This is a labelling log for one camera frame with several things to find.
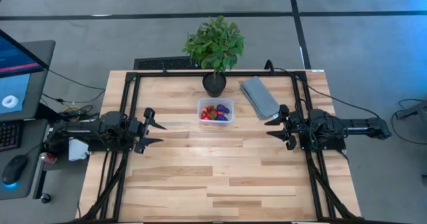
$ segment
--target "desk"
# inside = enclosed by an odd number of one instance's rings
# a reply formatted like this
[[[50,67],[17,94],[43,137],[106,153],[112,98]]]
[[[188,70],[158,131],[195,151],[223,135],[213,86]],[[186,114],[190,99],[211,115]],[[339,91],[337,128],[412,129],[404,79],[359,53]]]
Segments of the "desk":
[[[306,74],[313,88],[329,93],[325,73]],[[119,110],[125,75],[126,71],[110,73],[102,113]],[[130,153],[119,221],[316,220],[305,155],[298,147],[287,151],[279,139],[266,135],[282,127],[258,120],[240,90],[240,83],[249,78],[227,77],[221,97],[234,100],[236,114],[227,127],[198,122],[197,102],[207,97],[202,77],[141,78],[135,116],[143,120],[144,109],[152,107],[155,120],[167,131],[151,128],[148,137],[164,142],[150,145],[143,155]],[[294,110],[289,77],[260,79],[278,103]],[[314,108],[334,114],[330,98],[310,95]],[[325,151],[324,156],[332,189],[353,214],[360,215],[347,161],[336,151]],[[104,153],[96,153],[89,160],[82,213],[96,200],[103,158]],[[328,216],[321,188],[319,192]],[[108,217],[113,201],[110,198]]]

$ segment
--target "table leg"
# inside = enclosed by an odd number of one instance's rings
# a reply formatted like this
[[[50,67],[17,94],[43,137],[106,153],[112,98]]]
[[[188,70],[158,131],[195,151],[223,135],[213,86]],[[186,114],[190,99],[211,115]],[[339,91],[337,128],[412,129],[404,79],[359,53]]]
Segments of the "table leg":
[[[40,161],[40,168],[37,174],[37,180],[35,182],[35,188],[33,193],[33,199],[40,199],[41,194],[43,193],[43,186],[45,184],[46,171],[45,171],[45,162]]]

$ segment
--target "white box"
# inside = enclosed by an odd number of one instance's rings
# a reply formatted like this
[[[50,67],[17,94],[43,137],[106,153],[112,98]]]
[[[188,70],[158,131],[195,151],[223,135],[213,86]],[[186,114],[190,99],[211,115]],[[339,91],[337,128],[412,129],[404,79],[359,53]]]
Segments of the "white box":
[[[203,120],[200,119],[201,109],[209,106],[218,106],[219,104],[224,105],[230,110],[230,113],[224,115],[227,117],[228,121],[215,121],[215,120]],[[234,121],[234,101],[231,99],[224,98],[202,98],[197,104],[197,118],[201,123],[217,123],[217,124],[230,124]]]

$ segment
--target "computer screen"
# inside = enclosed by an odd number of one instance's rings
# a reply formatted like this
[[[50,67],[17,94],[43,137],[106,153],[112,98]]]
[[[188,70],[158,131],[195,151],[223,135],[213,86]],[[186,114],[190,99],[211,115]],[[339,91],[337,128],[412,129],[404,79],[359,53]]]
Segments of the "computer screen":
[[[0,30],[0,77],[42,71],[48,66]]]

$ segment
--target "gray floor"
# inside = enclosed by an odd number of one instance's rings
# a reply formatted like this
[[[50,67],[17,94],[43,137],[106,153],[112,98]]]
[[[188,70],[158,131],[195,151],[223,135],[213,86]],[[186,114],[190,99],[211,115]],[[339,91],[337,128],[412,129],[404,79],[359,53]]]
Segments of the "gray floor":
[[[300,11],[426,10],[427,0],[298,0]],[[209,11],[290,11],[290,0],[2,0],[0,15],[98,15],[192,13]],[[246,53],[238,68],[260,68],[266,59],[278,67],[301,69],[300,47],[291,17],[240,17]],[[103,87],[114,69],[131,69],[133,59],[181,55],[187,33],[205,19],[128,19],[102,21],[2,21],[18,41],[54,39],[51,68],[88,85]],[[389,120],[404,98],[427,98],[427,17],[303,17],[313,69],[325,69],[332,95],[377,112]],[[49,75],[45,92],[86,100],[96,91]],[[48,101],[60,111],[63,106]],[[96,108],[101,100],[93,103]],[[369,114],[335,102],[340,117]],[[406,137],[427,140],[417,118],[396,123]],[[427,146],[393,136],[387,141],[350,137],[348,156],[362,214],[367,219],[425,223]],[[75,215],[85,170],[49,173],[48,205],[2,201],[0,223],[53,223]],[[23,207],[17,213],[13,208]]]

